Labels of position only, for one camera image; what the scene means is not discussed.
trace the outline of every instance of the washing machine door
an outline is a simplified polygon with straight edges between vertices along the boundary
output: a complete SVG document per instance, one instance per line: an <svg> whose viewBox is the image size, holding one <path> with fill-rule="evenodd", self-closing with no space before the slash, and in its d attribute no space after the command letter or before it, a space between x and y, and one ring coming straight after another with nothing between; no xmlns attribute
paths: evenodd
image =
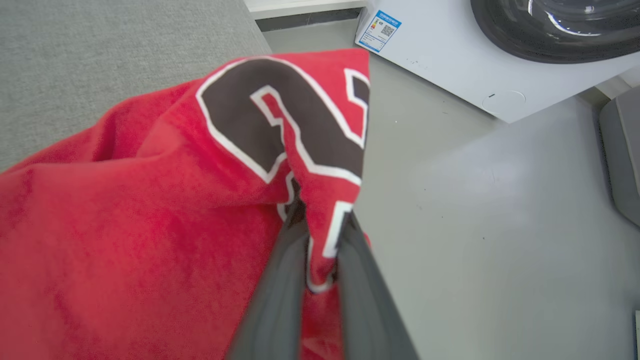
<svg viewBox="0 0 640 360"><path fill-rule="evenodd" d="M502 50L543 63L586 63L640 51L640 0L471 0Z"/></svg>

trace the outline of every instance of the gray cushion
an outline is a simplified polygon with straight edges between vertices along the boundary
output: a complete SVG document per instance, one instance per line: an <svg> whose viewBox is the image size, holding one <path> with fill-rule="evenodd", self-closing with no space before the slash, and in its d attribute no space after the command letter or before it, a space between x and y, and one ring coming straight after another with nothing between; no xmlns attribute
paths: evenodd
<svg viewBox="0 0 640 360"><path fill-rule="evenodd" d="M0 2L0 170L128 97L269 53L242 0Z"/></svg>

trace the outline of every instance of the sticker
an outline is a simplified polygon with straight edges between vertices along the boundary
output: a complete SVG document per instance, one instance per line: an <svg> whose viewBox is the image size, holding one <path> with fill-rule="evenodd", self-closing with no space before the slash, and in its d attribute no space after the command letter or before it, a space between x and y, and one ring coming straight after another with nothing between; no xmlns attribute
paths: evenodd
<svg viewBox="0 0 640 360"><path fill-rule="evenodd" d="M401 24L402 22L378 10L369 27L362 34L359 43L379 53Z"/></svg>

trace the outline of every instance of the qr code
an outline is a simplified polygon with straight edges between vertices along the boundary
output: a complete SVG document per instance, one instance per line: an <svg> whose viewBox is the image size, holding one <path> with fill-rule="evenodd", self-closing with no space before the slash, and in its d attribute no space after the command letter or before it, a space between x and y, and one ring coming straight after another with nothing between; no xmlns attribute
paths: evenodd
<svg viewBox="0 0 640 360"><path fill-rule="evenodd" d="M382 29L382 33L383 33L384 35L386 35L386 36L390 37L390 36L391 36L391 34L393 34L393 33L394 33L394 30L395 30L395 29L394 29L394 28L392 28L391 26L389 26L389 25L385 25L385 28L384 28L384 29Z"/></svg>

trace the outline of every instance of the gray bin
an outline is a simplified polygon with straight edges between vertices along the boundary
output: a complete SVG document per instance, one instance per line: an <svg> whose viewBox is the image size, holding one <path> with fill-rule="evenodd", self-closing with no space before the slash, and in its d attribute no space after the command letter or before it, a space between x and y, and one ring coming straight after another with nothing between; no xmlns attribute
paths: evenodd
<svg viewBox="0 0 640 360"><path fill-rule="evenodd" d="M602 109L600 130L613 200L622 215L640 225L640 87Z"/></svg>

